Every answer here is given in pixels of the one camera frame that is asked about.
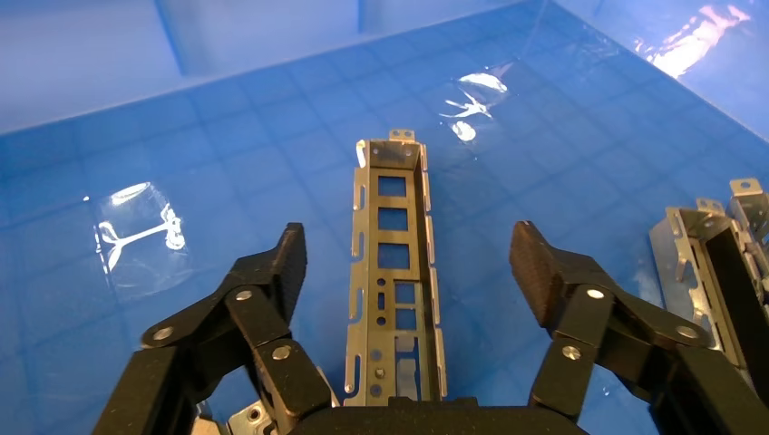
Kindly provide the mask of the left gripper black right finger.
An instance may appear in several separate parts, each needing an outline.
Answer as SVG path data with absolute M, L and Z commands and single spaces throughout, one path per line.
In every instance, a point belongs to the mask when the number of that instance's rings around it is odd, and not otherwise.
M 550 347 L 529 403 L 576 421 L 595 366 L 645 401 L 661 434 L 765 434 L 768 409 L 702 327 L 624 291 L 590 256 L 515 223 L 512 275 Z

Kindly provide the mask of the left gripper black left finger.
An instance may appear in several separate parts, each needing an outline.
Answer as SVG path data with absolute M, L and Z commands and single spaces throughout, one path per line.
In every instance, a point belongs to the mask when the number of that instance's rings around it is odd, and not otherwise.
M 330 408 L 329 386 L 289 329 L 306 271 L 299 223 L 237 259 L 211 295 L 146 330 L 94 433 L 189 434 L 197 405 L 238 368 L 282 434 Z

